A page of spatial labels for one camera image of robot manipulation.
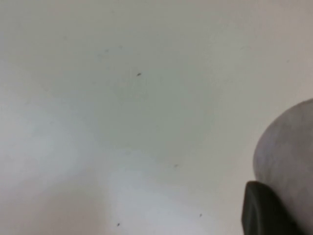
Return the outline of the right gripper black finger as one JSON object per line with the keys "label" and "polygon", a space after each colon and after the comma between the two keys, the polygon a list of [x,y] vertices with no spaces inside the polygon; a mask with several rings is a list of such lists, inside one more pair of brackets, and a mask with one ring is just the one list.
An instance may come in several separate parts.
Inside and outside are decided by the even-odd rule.
{"label": "right gripper black finger", "polygon": [[303,234],[272,189],[257,181],[246,184],[241,222],[244,235]]}

